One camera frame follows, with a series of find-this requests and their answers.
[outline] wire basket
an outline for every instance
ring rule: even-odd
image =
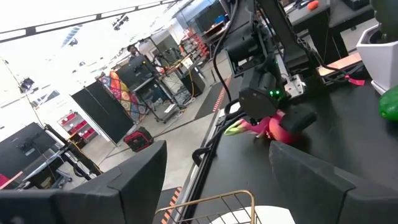
[[[249,205],[246,207],[244,204],[248,203],[242,202],[243,197],[249,199]],[[181,212],[184,208],[188,206],[207,206],[209,203],[217,203],[220,211],[212,211],[210,214],[205,215],[195,214],[193,218],[182,217]],[[237,190],[180,205],[161,208],[156,211],[155,215],[164,212],[162,224],[262,224],[256,213],[255,206],[254,196],[250,191]]]

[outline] computer monitor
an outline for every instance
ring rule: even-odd
[[[42,154],[49,156],[50,148],[57,151],[55,143],[37,123],[27,125],[0,142],[0,174],[12,178],[26,168],[35,169],[31,164]]]
[[[133,90],[157,73],[145,55],[139,55],[116,71],[124,84]]]

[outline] person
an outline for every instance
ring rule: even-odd
[[[127,51],[130,52],[131,54],[130,60],[134,59],[139,55],[138,50],[132,44],[127,46]]]

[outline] concrete floor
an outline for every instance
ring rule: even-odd
[[[376,24],[377,22],[373,19],[358,25],[357,29],[354,31],[346,30],[342,32],[341,34],[347,49],[355,49],[363,31]],[[313,46],[310,37],[306,37],[305,40]],[[225,58],[226,55],[222,52],[218,55],[217,62],[222,77],[228,78],[231,75],[231,69]],[[152,135],[155,136],[161,132],[164,133],[165,131],[192,121],[201,104],[205,100],[206,95],[210,90],[210,85],[214,83],[210,72],[210,69],[212,68],[213,66],[211,63],[207,63],[202,68],[202,72],[206,78],[206,89],[202,95],[188,106],[181,116],[171,119],[167,124],[162,124],[155,122],[153,114],[149,114],[140,125],[145,127]],[[168,159],[163,189],[179,187],[184,184],[193,164],[191,154],[196,148],[201,146],[212,117],[213,114],[209,114],[204,118],[188,123],[185,126],[174,129],[173,131],[163,134],[155,139],[167,141]],[[101,136],[95,137],[92,142],[83,148],[83,150],[96,164],[99,165],[102,171],[110,170],[112,167],[135,154],[125,143],[122,142],[120,146],[115,147],[112,143],[106,142]],[[73,173],[72,168],[69,165],[64,165],[62,170]],[[83,181],[84,180],[82,178],[74,176],[73,182],[65,186],[65,189],[72,189],[83,183]]]

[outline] colorful quilt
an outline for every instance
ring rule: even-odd
[[[138,102],[136,96],[129,92],[126,84],[124,84],[116,72],[111,71],[109,75],[100,78],[104,86],[119,100],[132,120],[138,124],[144,118],[146,106]]]

